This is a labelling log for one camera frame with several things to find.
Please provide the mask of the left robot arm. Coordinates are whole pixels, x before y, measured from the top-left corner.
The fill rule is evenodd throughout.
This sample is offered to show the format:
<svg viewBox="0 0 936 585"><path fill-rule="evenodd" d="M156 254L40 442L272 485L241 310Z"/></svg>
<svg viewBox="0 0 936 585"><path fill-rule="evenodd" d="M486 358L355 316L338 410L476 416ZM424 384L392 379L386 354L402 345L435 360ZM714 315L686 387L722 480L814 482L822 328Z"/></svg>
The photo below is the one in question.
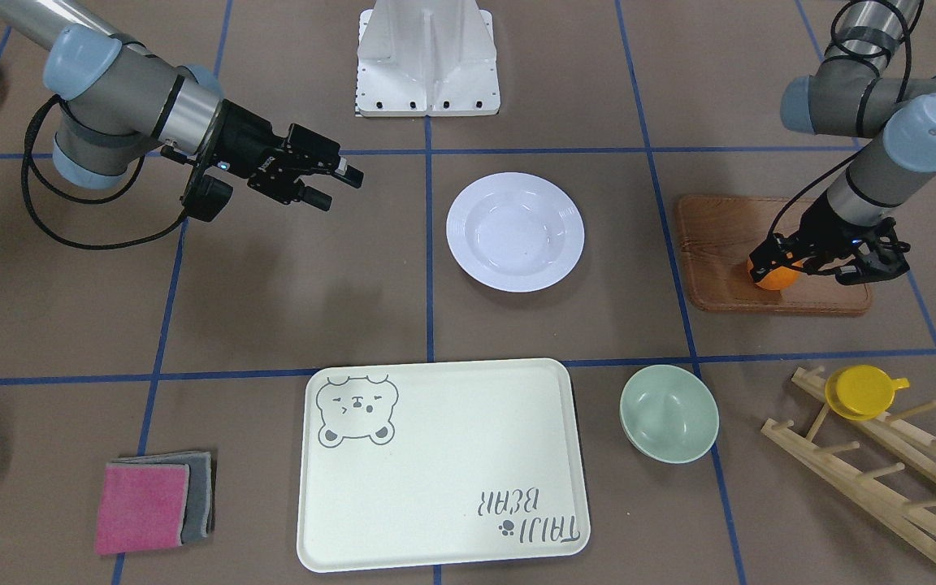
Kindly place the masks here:
<svg viewBox="0 0 936 585"><path fill-rule="evenodd" d="M831 276L842 285L892 280L909 271L909 245L894 212L936 176L936 75L885 71L896 52L911 59L921 1L848 1L830 27L817 73L795 78L780 104L783 125L818 136L865 138L828 171L831 185L784 236L770 228L749 255L765 284L777 271Z"/></svg>

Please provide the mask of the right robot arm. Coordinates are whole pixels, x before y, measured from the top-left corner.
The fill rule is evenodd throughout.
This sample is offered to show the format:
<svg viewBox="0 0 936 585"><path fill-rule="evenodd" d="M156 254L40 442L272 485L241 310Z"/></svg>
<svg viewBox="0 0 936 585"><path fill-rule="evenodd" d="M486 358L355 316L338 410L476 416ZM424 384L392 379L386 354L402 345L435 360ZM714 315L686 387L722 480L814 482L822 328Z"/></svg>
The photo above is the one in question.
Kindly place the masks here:
<svg viewBox="0 0 936 585"><path fill-rule="evenodd" d="M78 2L0 1L0 19L49 53L42 82L63 108L53 160L82 188L112 188L153 149L193 167L181 202L202 222L232 196L208 175L212 167L275 202L319 210L332 200L305 185L305 175L362 185L335 141L297 123L276 136L267 119L227 100L211 71L172 66Z"/></svg>

